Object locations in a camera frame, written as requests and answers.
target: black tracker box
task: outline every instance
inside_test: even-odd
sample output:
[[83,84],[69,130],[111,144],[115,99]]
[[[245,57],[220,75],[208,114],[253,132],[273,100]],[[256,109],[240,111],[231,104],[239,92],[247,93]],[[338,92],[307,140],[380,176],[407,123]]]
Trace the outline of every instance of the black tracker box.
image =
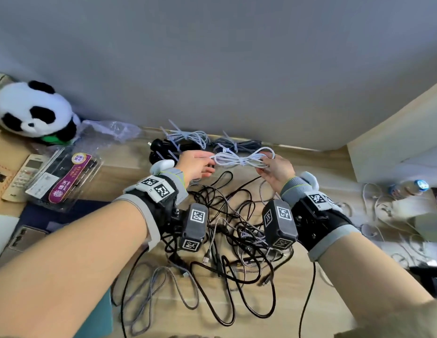
[[198,251],[206,235],[206,223],[209,211],[203,204],[193,203],[189,206],[187,216],[182,224],[179,247],[182,250]]
[[273,248],[289,248],[298,237],[297,227],[289,204],[281,199],[272,199],[262,210],[265,241]]

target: gray wall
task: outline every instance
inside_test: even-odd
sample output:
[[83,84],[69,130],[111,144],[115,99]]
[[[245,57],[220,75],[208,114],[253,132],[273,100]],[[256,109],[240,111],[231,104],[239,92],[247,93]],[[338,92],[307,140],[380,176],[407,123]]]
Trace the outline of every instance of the gray wall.
[[0,0],[0,71],[94,119],[332,149],[437,82],[437,0]]

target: yellow round sticker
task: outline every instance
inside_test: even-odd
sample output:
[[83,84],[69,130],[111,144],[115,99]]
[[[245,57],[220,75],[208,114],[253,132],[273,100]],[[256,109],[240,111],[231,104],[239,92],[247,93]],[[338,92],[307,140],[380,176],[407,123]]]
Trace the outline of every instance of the yellow round sticker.
[[87,155],[85,153],[75,153],[71,158],[71,162],[74,163],[75,165],[79,165],[84,161],[86,161],[86,159],[87,159]]

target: person's left hand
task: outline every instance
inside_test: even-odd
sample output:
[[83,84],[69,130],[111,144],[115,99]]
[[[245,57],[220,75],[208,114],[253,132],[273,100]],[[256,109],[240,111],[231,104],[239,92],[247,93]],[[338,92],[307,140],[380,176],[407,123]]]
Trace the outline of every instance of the person's left hand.
[[210,177],[215,172],[213,167],[207,166],[215,165],[215,161],[210,158],[212,155],[214,153],[204,150],[186,150],[182,152],[175,168],[184,173],[186,187],[191,180]]

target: hand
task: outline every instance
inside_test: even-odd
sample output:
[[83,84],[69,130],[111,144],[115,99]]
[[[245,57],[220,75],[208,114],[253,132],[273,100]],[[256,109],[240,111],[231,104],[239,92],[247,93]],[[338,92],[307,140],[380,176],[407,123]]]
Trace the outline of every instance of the hand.
[[275,159],[271,159],[272,153],[261,153],[267,156],[267,158],[262,158],[262,162],[268,165],[268,168],[257,168],[256,172],[272,186],[276,193],[280,194],[286,182],[295,177],[294,167],[289,160],[284,159],[281,155],[276,154]]
[[213,167],[207,165],[215,165],[215,161],[210,157],[214,153],[204,150],[186,150],[183,152],[175,168],[184,173],[184,183],[186,187],[193,179],[210,177],[215,172]]

